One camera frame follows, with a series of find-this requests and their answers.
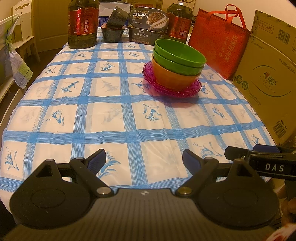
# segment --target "pink plate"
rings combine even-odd
[[[144,79],[153,87],[153,89],[155,89],[157,92],[159,92],[161,94],[168,95],[168,96],[174,96],[174,97],[180,97],[180,98],[191,97],[191,96],[196,95],[200,91],[200,88],[202,87],[202,84],[198,80],[198,78],[196,78],[196,80],[193,82],[192,85],[183,89],[180,92],[170,90],[169,88],[166,88],[166,87],[158,84],[156,82],[156,78],[153,73],[151,61],[147,62],[144,65],[143,76],[144,76]]]

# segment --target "cloth on chair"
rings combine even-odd
[[[0,22],[0,84],[13,76],[17,85],[24,89],[33,73],[12,45],[18,18],[19,14],[15,14]]]

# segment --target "dark bowl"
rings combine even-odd
[[[104,42],[105,43],[117,43],[117,42],[119,42],[125,28],[126,28],[125,25],[122,28],[107,28],[106,24],[104,23],[101,26]]]

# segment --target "tablecloth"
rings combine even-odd
[[[159,95],[142,70],[153,46],[103,43],[73,50],[65,45],[26,92],[3,134],[0,197],[8,207],[18,186],[45,159],[57,163],[103,148],[97,176],[115,190],[171,188],[191,174],[182,152],[224,157],[227,146],[274,145],[252,107],[209,66],[190,98]]]

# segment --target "wall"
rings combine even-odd
[[[252,28],[255,9],[272,15],[294,27],[296,27],[296,8],[288,0],[196,0],[193,14],[197,15],[198,8],[208,12],[224,10],[227,4],[238,6],[244,16],[247,28]],[[234,18],[233,23],[241,26],[239,17]]]
[[[20,0],[0,0],[0,21],[11,16],[11,8]]]

